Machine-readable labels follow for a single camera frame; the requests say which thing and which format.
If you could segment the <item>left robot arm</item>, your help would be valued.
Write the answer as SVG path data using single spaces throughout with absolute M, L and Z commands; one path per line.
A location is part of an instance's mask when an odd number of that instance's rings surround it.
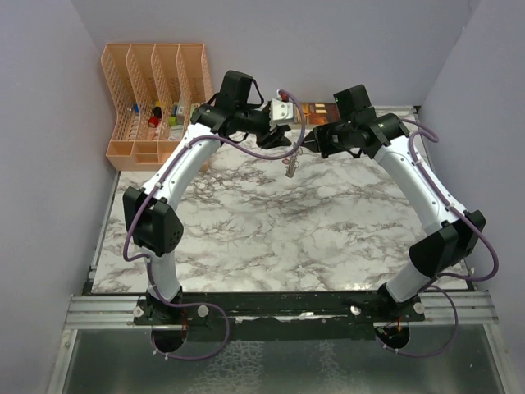
M 123 195 L 126 240 L 123 259 L 142 259 L 148 275 L 148 293 L 155 298 L 153 314 L 160 322 L 174 323 L 181 312 L 176 299 L 181 285 L 176 274 L 175 248 L 184 234 L 176 210 L 189 184 L 203 165 L 224 144 L 254 158 L 265 159 L 231 137 L 237 132 L 254 135 L 261 149 L 286 147 L 274 157 L 288 158 L 299 148 L 285 136 L 294 120 L 304 113 L 297 99 L 281 89 L 277 98 L 250 103 L 256 80 L 239 71 L 228 71 L 220 90 L 192 114 L 181 142 L 159 170 L 140 188 L 129 187 Z

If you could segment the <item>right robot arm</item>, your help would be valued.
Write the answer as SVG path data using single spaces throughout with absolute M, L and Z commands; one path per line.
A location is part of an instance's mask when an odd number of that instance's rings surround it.
M 426 234 L 378 291 L 378 314 L 395 321 L 405 313 L 406 301 L 472 253 L 486 219 L 480 211 L 468 211 L 443 186 L 416 149 L 407 121 L 393 113 L 376 114 L 363 85 L 342 90 L 334 99 L 339 120 L 314 127 L 303 146 L 323 158 L 347 152 L 374 160 L 410 202 Z

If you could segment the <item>metal keyring holder blue handle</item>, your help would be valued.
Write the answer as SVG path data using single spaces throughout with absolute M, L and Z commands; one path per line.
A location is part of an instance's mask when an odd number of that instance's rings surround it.
M 302 154 L 302 148 L 298 144 L 295 144 L 294 147 L 294 153 L 282 160 L 282 163 L 285 165 L 285 176 L 288 178 L 294 177 L 295 172 L 299 167 L 298 157 Z

